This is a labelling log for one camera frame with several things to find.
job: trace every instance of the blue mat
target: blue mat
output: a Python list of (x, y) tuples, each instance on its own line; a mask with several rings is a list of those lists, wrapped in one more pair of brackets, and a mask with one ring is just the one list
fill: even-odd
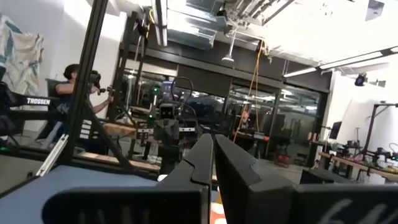
[[(1, 224), (42, 224), (44, 203), (58, 192), (75, 187), (150, 187), (156, 181), (135, 175), (119, 175), (60, 166), (0, 200)], [(216, 192), (212, 192), (215, 201)]]

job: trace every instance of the person's arm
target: person's arm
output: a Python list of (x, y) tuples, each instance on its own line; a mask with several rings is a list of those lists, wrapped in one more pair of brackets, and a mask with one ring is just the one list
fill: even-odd
[(55, 91), (59, 95), (68, 95), (73, 93), (74, 84), (67, 83), (67, 84), (58, 84), (55, 87)]
[(96, 105), (93, 107), (94, 113), (99, 113), (101, 110), (103, 110), (106, 106), (108, 106), (113, 100), (113, 97), (109, 97), (106, 99), (104, 102)]

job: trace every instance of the white sign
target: white sign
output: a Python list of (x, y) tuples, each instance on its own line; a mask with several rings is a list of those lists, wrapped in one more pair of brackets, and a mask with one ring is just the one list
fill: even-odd
[[(335, 203), (329, 211), (326, 212), (319, 220), (318, 224), (345, 224), (344, 220), (336, 219), (336, 216), (342, 212), (344, 209), (348, 208), (353, 201), (351, 199), (343, 199)], [(391, 224), (396, 223), (398, 218), (398, 209), (395, 209), (391, 214), (389, 214), (384, 220), (381, 220), (381, 216), (386, 211), (387, 205), (380, 203), (373, 206), (370, 211), (364, 211), (364, 216), (358, 220), (357, 224)]]
[(44, 106), (49, 106), (51, 103), (51, 100), (49, 99), (37, 99), (37, 98), (29, 98), (27, 99), (27, 103), (30, 105), (44, 105)]

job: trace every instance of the security camera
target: security camera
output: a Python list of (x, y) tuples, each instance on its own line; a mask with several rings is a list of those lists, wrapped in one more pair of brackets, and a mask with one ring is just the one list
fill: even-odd
[(355, 79), (355, 86), (364, 86), (366, 82), (366, 73), (360, 73)]

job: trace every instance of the patterned cloth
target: patterned cloth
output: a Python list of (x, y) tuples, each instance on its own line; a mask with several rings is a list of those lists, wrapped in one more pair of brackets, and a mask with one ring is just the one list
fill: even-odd
[(10, 90), (24, 95), (39, 94), (39, 68), (44, 49), (39, 34), (21, 31), (0, 14), (0, 67), (6, 68), (2, 81)]

